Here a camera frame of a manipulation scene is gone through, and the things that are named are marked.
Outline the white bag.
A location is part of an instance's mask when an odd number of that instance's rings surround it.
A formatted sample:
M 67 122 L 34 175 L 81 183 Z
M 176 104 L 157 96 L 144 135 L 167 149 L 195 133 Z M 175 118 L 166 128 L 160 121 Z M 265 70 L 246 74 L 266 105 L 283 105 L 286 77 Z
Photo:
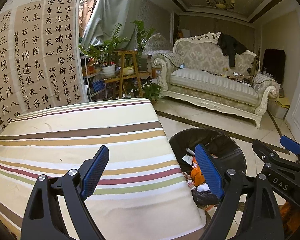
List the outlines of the white bag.
M 203 184 L 197 186 L 197 191 L 198 191 L 198 192 L 210 191 L 210 188 L 209 188 L 209 186 L 207 185 L 207 183 L 203 183 Z

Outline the black lined trash bin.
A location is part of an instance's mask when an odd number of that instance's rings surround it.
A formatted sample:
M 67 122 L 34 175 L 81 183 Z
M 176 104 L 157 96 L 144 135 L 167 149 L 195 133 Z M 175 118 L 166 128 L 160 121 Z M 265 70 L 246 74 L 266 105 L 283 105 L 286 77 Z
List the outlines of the black lined trash bin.
M 242 175 L 246 174 L 247 164 L 243 151 L 235 141 L 221 132 L 207 128 L 189 128 L 173 135 L 169 139 L 169 143 L 185 180 L 192 180 L 190 176 L 192 166 L 182 158 L 186 154 L 190 155 L 186 152 L 186 148 L 190 148 L 194 152 L 197 145 L 203 145 L 206 153 L 223 167 L 232 168 Z M 196 186 L 191 194 L 198 207 L 210 205 L 220 207 L 220 198 L 211 191 L 198 192 Z

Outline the tall green plant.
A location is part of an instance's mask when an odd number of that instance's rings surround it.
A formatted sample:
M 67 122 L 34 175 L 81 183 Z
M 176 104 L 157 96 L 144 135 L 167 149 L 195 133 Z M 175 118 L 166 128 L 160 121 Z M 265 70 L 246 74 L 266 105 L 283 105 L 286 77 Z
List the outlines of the tall green plant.
M 140 72 L 147 72 L 147 56 L 143 55 L 146 44 L 154 33 L 154 28 L 145 28 L 143 20 L 134 20 L 132 22 L 135 25 L 136 30 L 136 59 L 138 63 L 138 69 Z

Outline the white metal shelf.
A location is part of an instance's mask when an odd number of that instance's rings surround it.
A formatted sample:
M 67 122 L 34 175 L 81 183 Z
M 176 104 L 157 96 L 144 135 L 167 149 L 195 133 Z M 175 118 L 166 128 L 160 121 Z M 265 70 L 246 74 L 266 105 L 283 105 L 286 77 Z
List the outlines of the white metal shelf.
M 106 98 L 106 86 L 102 67 L 94 58 L 87 55 L 81 55 L 81 66 L 89 102 L 103 101 Z

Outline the ornate white sofa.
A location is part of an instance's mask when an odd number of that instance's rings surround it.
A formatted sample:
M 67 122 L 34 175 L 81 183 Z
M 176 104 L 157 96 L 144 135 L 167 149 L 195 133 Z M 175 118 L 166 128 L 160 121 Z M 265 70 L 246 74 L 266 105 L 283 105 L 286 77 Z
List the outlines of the ornate white sofa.
M 260 71 L 252 85 L 209 74 L 221 74 L 223 68 L 229 68 L 230 75 L 233 72 L 247 75 L 256 56 L 249 50 L 236 54 L 235 67 L 230 68 L 228 56 L 224 56 L 217 45 L 220 34 L 181 38 L 172 50 L 157 50 L 165 42 L 160 33 L 149 39 L 146 55 L 150 66 L 159 70 L 156 80 L 161 86 L 160 97 L 251 119 L 259 128 L 268 100 L 279 96 L 280 85 Z

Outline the small leafy floor plant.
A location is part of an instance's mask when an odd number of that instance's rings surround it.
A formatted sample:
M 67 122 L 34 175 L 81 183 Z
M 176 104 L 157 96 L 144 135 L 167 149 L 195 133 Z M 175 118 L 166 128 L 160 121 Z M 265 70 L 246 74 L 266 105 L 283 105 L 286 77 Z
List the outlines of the small leafy floor plant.
M 142 87 L 143 98 L 148 99 L 150 102 L 156 102 L 159 99 L 160 91 L 161 86 L 151 81 L 144 83 Z

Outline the small white yogurt bottle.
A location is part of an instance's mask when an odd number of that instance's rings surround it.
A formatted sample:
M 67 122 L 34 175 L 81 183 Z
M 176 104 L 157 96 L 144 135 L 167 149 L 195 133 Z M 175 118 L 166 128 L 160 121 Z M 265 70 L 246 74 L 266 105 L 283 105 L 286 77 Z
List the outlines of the small white yogurt bottle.
M 189 189 L 190 189 L 191 191 L 193 191 L 193 190 L 196 189 L 196 187 L 195 187 L 195 185 L 194 185 L 194 183 L 193 183 L 192 180 L 187 180 L 186 183 L 187 183 L 187 185 L 188 185 L 188 187 L 189 187 Z

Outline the calligraphy wall scroll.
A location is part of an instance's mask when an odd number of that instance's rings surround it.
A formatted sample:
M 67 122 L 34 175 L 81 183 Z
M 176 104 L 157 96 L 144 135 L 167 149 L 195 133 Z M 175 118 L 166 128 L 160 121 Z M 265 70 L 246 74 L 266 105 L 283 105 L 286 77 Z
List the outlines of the calligraphy wall scroll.
M 16 117 L 87 102 L 77 0 L 7 0 L 0 11 L 0 134 Z

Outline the potted plant white pot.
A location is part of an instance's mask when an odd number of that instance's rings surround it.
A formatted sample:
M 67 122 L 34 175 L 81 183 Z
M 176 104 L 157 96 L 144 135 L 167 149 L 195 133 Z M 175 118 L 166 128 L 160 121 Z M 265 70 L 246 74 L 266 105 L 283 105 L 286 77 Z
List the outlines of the potted plant white pot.
M 111 73 L 104 73 L 104 77 L 112 78 L 115 77 L 116 72 L 116 61 L 117 54 L 116 51 L 119 47 L 128 42 L 126 37 L 119 35 L 121 28 L 123 27 L 122 23 L 118 23 L 111 31 L 111 36 L 109 39 L 105 40 L 102 44 L 99 45 L 90 45 L 88 49 L 84 49 L 79 45 L 80 51 L 89 57 L 92 57 L 97 61 L 102 67 L 103 71 L 110 71 Z

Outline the clutter on sofa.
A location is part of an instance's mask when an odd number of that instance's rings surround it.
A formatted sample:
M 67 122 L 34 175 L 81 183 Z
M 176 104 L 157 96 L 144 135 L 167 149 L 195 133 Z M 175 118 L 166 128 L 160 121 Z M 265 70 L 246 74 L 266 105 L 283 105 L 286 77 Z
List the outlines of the clutter on sofa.
M 215 75 L 215 76 L 221 76 L 226 77 L 229 80 L 234 80 L 236 82 L 245 83 L 248 85 L 252 85 L 253 81 L 257 75 L 257 73 L 260 71 L 260 61 L 258 56 L 256 55 L 254 57 L 254 61 L 251 63 L 251 67 L 247 69 L 247 75 L 243 75 L 240 73 L 233 72 L 232 75 L 230 75 L 229 68 L 223 68 L 222 73 L 214 73 L 209 72 L 209 74 Z

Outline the teal white tube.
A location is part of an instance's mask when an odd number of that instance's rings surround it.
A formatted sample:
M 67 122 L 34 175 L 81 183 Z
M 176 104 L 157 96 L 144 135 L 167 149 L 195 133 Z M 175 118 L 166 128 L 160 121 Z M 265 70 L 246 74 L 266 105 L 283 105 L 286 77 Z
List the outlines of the teal white tube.
M 192 156 L 195 156 L 195 153 L 190 148 L 186 148 L 186 152 Z

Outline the grey green curtain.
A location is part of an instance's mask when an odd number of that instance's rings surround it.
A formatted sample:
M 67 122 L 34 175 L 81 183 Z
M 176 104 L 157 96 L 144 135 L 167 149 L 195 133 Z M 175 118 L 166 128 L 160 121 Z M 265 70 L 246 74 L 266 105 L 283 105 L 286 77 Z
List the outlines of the grey green curtain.
M 119 48 L 132 48 L 135 39 L 133 21 L 137 19 L 140 4 L 141 0 L 97 0 L 83 34 L 83 49 L 101 45 L 110 39 L 111 32 L 119 23 L 122 24 L 119 37 L 127 39 Z

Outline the wooden plant stand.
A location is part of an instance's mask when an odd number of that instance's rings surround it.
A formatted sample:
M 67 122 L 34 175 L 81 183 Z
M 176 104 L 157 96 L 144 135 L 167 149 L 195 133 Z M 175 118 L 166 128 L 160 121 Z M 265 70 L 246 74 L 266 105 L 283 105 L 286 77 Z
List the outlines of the wooden plant stand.
M 115 75 L 114 77 L 110 78 L 105 78 L 104 84 L 105 87 L 109 83 L 114 84 L 114 91 L 113 91 L 113 98 L 116 98 L 116 83 L 119 82 L 119 99 L 122 99 L 123 93 L 127 94 L 128 89 L 125 89 L 124 83 L 126 80 L 134 80 L 136 79 L 137 81 L 137 89 L 139 91 L 138 97 L 143 98 L 143 90 L 142 90 L 142 83 L 141 83 L 141 78 L 148 78 L 150 77 L 150 74 L 148 72 L 139 72 L 138 66 L 137 66 L 137 60 L 136 60 L 136 55 L 137 51 L 136 50 L 117 50 L 114 51 L 114 55 L 119 57 L 119 62 L 120 62 L 120 72 L 118 75 Z M 129 56 L 130 59 L 132 59 L 132 66 L 133 66 L 133 73 L 129 74 L 127 70 L 127 65 L 126 65 L 126 56 Z

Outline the black jacket on sofa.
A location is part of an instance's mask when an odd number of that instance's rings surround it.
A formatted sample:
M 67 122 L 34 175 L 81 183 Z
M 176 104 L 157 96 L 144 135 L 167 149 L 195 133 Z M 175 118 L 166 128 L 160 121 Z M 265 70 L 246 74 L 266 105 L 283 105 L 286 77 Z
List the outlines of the black jacket on sofa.
M 248 50 L 246 46 L 235 38 L 224 33 L 219 35 L 217 45 L 221 48 L 223 55 L 229 57 L 230 68 L 235 67 L 236 54 L 241 55 Z

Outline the orange plastic bag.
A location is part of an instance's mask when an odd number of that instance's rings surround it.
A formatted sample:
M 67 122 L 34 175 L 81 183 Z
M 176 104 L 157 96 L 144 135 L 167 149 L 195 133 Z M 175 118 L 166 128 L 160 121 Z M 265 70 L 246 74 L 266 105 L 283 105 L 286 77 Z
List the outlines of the orange plastic bag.
M 195 186 L 202 185 L 205 182 L 205 177 L 203 176 L 195 157 L 192 159 L 192 170 L 190 176 Z

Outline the chandelier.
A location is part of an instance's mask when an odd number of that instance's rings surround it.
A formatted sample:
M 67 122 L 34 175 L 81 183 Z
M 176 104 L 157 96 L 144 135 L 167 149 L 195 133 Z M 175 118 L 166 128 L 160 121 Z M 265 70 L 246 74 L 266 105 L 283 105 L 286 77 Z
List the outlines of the chandelier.
M 207 6 L 214 7 L 221 10 L 234 10 L 235 0 L 205 0 Z

